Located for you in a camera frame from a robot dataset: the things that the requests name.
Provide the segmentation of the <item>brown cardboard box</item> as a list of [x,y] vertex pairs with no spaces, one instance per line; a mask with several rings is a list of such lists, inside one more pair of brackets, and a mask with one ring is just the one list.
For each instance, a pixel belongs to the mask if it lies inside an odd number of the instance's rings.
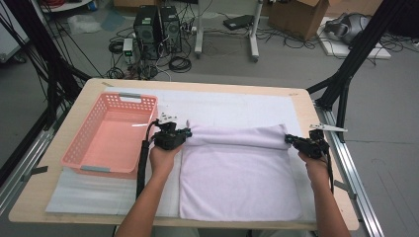
[[268,25],[299,40],[310,40],[328,8],[329,0],[277,0],[272,4]]

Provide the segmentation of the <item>white grid mat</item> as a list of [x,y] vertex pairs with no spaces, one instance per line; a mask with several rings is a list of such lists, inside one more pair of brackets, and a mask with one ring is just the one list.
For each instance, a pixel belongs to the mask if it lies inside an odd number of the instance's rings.
[[[156,118],[162,113],[175,116],[179,127],[189,127],[190,122],[237,128],[283,124],[287,128],[286,134],[301,133],[296,107],[289,96],[133,88],[109,88],[105,92],[152,95],[158,99]],[[146,136],[155,131],[149,124]],[[160,217],[184,219],[179,212],[182,154],[183,149],[175,158],[175,167],[164,189],[157,210]],[[309,180],[302,161],[292,147],[289,156],[302,210],[302,216],[295,220],[311,221],[314,218],[314,204]],[[135,189],[136,178],[132,180],[78,174],[63,166],[46,209],[50,213],[125,215],[134,203]]]

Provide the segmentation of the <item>teal plastic sheet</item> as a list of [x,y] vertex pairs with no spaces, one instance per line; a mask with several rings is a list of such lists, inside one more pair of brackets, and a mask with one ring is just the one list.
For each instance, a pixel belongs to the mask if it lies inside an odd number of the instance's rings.
[[101,28],[107,32],[113,32],[120,27],[125,18],[118,11],[110,11],[101,24]]

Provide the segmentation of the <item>pink plastic basket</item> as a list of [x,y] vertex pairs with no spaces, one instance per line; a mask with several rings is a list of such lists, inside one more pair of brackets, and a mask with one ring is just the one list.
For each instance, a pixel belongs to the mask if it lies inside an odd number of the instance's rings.
[[157,117],[152,95],[104,92],[98,96],[61,158],[78,174],[135,179],[149,124]]

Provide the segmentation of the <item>white metal stand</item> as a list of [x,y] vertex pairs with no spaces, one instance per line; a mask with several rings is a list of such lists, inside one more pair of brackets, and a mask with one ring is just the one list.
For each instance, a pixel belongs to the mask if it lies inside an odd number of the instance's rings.
[[[204,0],[198,0],[198,16],[196,19],[197,22],[197,31],[196,31],[196,39],[195,39],[195,55],[197,58],[200,58],[203,53],[203,42],[204,42],[204,27],[203,27],[203,14],[206,10],[206,7],[203,3]],[[250,50],[251,50],[251,59],[253,62],[257,62],[259,60],[259,48],[257,43],[257,30],[259,25],[259,20],[263,8],[264,0],[256,0],[256,8],[253,18],[253,24],[249,30],[248,39],[250,42]]]

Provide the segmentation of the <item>white round table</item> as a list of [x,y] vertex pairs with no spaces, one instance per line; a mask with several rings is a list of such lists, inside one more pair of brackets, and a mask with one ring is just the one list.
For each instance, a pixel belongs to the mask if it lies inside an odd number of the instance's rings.
[[61,1],[60,4],[55,4],[55,5],[46,5],[45,3],[40,2],[40,7],[42,11],[45,13],[64,12],[64,11],[74,10],[80,7],[85,7],[86,9],[90,11],[98,10],[98,5],[97,5],[96,0],[60,0],[60,1]]

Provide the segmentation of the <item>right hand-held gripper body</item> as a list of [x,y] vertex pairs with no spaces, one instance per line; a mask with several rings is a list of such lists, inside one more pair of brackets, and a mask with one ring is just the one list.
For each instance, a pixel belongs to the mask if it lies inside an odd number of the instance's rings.
[[325,131],[346,132],[346,128],[329,124],[319,123],[310,126],[309,137],[298,137],[295,140],[295,148],[309,158],[320,159],[328,154],[329,144],[325,141]]

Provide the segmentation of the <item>black metal frame stand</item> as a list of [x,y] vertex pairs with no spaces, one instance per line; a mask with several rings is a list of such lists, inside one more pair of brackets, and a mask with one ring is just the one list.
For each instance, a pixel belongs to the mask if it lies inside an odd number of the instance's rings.
[[17,20],[42,61],[34,56],[32,50],[23,42],[12,24],[3,19],[1,15],[0,24],[27,55],[39,78],[47,84],[46,109],[0,168],[0,188],[3,188],[36,136],[43,128],[50,128],[57,120],[58,107],[63,102],[74,102],[78,97],[82,87],[77,82],[77,78],[82,82],[87,82],[91,79],[91,76],[72,66],[64,59],[39,18],[31,0],[0,0],[0,6],[8,7],[11,15]]
[[309,94],[324,89],[321,97],[315,100],[315,105],[325,112],[331,112],[334,103],[338,101],[335,122],[338,128],[343,128],[345,124],[349,88],[354,75],[387,29],[414,4],[419,4],[419,0],[382,0],[338,70],[329,78],[306,89]]

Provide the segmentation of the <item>white cabinet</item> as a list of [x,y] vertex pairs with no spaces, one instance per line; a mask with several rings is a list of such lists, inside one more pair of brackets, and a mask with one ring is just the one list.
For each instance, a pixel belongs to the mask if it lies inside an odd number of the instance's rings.
[[6,27],[14,30],[23,42],[29,41],[26,33],[21,28],[7,5],[3,0],[0,0],[0,63],[7,62],[21,48],[17,41],[6,30]]

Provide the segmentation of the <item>person's left hand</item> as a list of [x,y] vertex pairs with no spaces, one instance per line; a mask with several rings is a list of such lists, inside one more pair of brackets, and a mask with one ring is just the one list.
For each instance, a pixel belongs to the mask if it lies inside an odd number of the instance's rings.
[[174,150],[164,150],[154,146],[150,151],[150,162],[153,179],[167,180],[173,167],[175,156],[181,151],[182,147]]

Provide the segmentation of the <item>aluminium rail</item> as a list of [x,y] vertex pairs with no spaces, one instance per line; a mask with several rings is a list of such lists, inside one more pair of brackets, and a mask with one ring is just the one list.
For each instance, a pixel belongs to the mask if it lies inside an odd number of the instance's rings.
[[326,135],[330,139],[332,153],[340,174],[343,176],[343,187],[355,209],[357,222],[368,237],[384,237],[377,215],[344,139],[344,132],[327,131]]
[[65,117],[66,113],[58,113],[54,121],[49,121],[43,112],[0,168],[0,216],[26,183],[21,177],[38,166]]

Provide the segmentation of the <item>clear plastic bag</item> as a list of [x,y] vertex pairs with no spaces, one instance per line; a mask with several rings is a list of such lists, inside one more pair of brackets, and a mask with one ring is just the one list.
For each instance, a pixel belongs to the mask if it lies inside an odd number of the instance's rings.
[[67,19],[70,32],[73,35],[92,34],[101,29],[99,22],[90,15],[75,15]]

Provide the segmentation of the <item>grey table bracket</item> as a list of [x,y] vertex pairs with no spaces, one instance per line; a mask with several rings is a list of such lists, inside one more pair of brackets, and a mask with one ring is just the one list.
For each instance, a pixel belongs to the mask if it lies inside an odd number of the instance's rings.
[[334,185],[334,187],[337,187],[337,188],[345,191],[348,194],[349,199],[352,199],[352,200],[356,200],[357,199],[357,194],[355,194],[352,191],[352,189],[351,189],[351,187],[349,185],[344,184],[344,183],[342,183],[342,182],[340,182],[338,180],[334,180],[333,185]]
[[27,182],[31,178],[31,176],[45,173],[47,172],[47,170],[48,170],[48,166],[36,167],[32,169],[31,171],[29,171],[27,174],[23,175],[21,177],[21,182]]

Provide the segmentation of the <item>lilac printed towel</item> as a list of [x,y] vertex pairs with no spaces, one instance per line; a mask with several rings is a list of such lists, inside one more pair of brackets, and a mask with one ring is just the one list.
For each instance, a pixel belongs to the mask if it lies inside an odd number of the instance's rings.
[[179,212],[199,221],[290,221],[302,216],[283,124],[216,127],[189,123]]

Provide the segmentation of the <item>white foam board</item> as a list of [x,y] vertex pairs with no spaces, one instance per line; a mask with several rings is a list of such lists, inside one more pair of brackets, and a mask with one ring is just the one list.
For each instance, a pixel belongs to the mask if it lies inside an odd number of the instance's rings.
[[[325,33],[325,23],[331,21],[331,18],[324,17],[321,21],[320,27],[317,30],[317,37],[328,56],[337,56],[345,58],[349,52],[349,46],[344,44],[333,33]],[[376,47],[368,55],[368,59],[390,59],[390,53],[380,44],[377,43]]]

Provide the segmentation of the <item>black computer tower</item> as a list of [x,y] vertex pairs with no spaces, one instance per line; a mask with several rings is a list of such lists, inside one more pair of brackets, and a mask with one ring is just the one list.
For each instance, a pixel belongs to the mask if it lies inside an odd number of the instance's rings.
[[176,8],[174,6],[162,6],[160,16],[166,50],[170,53],[181,52],[180,20]]
[[133,29],[141,58],[156,60],[158,44],[162,40],[158,7],[141,5],[137,11]]

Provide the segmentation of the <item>black flat box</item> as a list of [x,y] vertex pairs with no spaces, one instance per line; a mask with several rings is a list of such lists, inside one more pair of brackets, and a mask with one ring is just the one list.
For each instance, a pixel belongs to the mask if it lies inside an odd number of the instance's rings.
[[223,25],[231,31],[249,27],[253,23],[252,15],[243,15],[223,21]]

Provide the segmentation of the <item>grey and black device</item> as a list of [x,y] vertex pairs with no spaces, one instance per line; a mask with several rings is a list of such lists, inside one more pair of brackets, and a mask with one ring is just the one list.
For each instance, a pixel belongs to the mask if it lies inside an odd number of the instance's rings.
[[343,13],[337,19],[327,21],[325,33],[332,33],[343,43],[350,45],[364,31],[370,18],[360,13]]

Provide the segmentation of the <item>person's right hand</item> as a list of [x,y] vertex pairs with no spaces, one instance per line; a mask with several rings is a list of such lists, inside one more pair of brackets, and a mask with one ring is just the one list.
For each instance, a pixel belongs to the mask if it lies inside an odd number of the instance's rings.
[[302,152],[298,156],[305,163],[307,176],[311,181],[311,186],[315,191],[329,189],[329,174],[327,164],[320,159],[312,159],[307,157]]

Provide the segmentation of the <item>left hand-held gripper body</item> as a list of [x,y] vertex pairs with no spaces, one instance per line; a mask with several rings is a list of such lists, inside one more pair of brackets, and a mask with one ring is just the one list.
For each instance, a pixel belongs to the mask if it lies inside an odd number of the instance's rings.
[[164,150],[174,150],[184,143],[184,135],[178,129],[176,117],[162,113],[155,121],[159,131],[152,136],[154,145]]

